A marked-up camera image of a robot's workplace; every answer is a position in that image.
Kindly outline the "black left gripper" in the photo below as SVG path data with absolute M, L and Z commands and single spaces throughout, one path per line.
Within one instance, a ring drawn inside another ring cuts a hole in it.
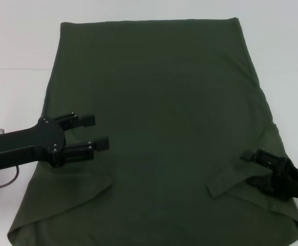
M 71 112 L 53 120 L 40 119 L 35 126 L 25 130 L 0 134 L 0 170 L 34 161 L 59 167 L 92 160 L 94 152 L 109 150 L 108 137 L 65 145 L 64 131 L 81 126 L 95 126 L 95 115 L 81 116 Z

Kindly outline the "dark green shirt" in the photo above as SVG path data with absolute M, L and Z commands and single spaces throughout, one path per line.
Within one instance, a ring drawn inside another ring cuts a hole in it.
M 289 246 L 298 210 L 246 184 L 246 150 L 285 156 L 240 22 L 62 23 L 43 116 L 94 114 L 68 143 L 93 160 L 39 162 L 13 246 Z

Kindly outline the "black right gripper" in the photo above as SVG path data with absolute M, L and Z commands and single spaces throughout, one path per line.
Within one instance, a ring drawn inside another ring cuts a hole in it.
M 244 151 L 241 160 L 254 162 L 273 171 L 271 175 L 247 178 L 246 184 L 283 201 L 298 198 L 298 169 L 289 158 L 258 149 L 255 152 Z

